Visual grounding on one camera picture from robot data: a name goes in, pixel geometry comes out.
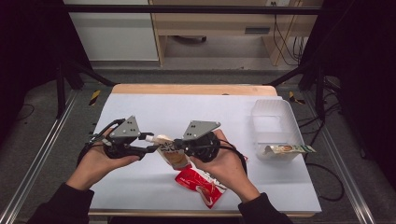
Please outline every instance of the black and yellow tape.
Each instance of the black and yellow tape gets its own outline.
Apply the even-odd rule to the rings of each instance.
[[[89,105],[95,105],[96,100],[98,99],[100,91],[95,91],[91,97]]]
[[[289,91],[289,101],[290,102],[294,102],[294,103],[298,103],[300,105],[305,105],[305,100],[297,100],[294,97],[294,93],[292,91]]]

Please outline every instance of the hand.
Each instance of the hand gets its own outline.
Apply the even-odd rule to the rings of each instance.
[[[217,129],[213,133],[218,139],[227,141],[221,129]],[[220,149],[218,156],[211,162],[202,162],[195,157],[190,157],[190,159],[198,169],[212,174],[221,184],[235,192],[242,203],[260,196],[259,191],[248,179],[241,160],[231,150]]]
[[[107,136],[111,130],[108,129],[104,136]],[[79,190],[90,189],[111,171],[138,160],[137,156],[110,159],[104,152],[103,143],[96,142],[82,158],[76,171],[66,181],[66,185]]]

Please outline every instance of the person's left hand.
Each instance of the person's left hand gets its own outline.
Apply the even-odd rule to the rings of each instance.
[[[111,132],[108,129],[104,136]],[[93,144],[92,148],[85,154],[79,163],[76,171],[66,181],[66,185],[79,190],[87,190],[95,183],[99,182],[111,171],[129,165],[140,158],[128,156],[120,159],[110,159],[104,152],[102,142]]]

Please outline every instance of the white plastic container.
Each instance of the white plastic container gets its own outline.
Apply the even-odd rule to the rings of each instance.
[[[258,100],[251,111],[256,154],[261,160],[291,161],[299,153],[276,155],[267,146],[304,145],[289,102]]]

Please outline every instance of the horizontal black bar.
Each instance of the horizontal black bar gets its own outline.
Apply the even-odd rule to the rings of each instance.
[[[147,5],[42,5],[49,9],[68,12],[100,13],[205,13],[205,14],[276,14],[323,15],[342,10],[323,7],[238,7],[238,6],[147,6]]]

